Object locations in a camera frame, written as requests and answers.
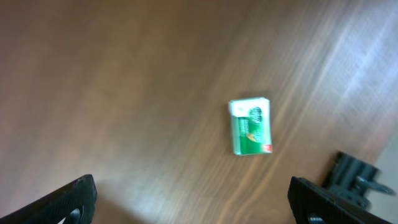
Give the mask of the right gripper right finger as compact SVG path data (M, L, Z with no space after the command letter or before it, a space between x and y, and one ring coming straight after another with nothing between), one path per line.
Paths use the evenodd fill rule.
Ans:
M334 194L302 177L291 178L287 197L297 223L387 223L367 212L364 201L354 201L355 195Z

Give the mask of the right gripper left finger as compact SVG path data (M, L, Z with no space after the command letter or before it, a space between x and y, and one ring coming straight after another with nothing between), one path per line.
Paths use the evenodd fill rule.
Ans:
M95 214L97 190L91 174L1 218L1 223L87 223Z

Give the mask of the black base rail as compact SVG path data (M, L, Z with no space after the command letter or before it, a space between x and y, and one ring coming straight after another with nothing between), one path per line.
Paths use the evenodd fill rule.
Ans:
M379 173L380 170L373 165L340 151L322 182L322 187L349 203L368 210L371 206L367 199L370 190L396 195L390 187L376 182Z

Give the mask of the green soap bar pack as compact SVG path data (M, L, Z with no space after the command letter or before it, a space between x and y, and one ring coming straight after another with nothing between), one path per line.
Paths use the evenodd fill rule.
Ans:
M236 155L272 153L271 103L264 97L231 100L231 137Z

